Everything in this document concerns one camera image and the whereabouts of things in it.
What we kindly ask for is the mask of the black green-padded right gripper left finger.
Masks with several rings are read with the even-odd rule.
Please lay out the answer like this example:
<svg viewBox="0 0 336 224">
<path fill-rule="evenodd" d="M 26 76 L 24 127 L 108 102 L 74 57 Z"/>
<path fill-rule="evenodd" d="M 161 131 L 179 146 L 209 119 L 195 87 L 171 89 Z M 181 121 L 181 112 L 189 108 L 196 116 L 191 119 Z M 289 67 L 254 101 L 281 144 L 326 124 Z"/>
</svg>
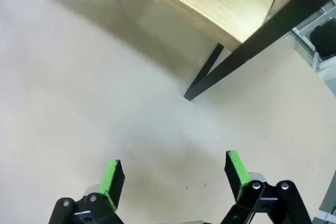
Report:
<svg viewBox="0 0 336 224">
<path fill-rule="evenodd" d="M 56 201 L 49 223 L 123 223 L 117 208 L 125 175 L 119 159 L 109 161 L 98 192 L 80 200 L 63 197 Z"/>
</svg>

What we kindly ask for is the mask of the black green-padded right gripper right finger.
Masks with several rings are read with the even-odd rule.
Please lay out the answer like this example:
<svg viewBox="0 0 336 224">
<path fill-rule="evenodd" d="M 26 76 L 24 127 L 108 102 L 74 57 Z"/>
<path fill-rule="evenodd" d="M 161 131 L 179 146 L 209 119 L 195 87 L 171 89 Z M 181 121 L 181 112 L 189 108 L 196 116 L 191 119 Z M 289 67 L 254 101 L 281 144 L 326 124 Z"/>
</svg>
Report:
<svg viewBox="0 0 336 224">
<path fill-rule="evenodd" d="M 226 152 L 224 171 L 235 204 L 222 223 L 250 223 L 256 213 L 267 214 L 272 223 L 312 223 L 296 185 L 282 180 L 275 186 L 248 173 L 236 150 Z"/>
</svg>

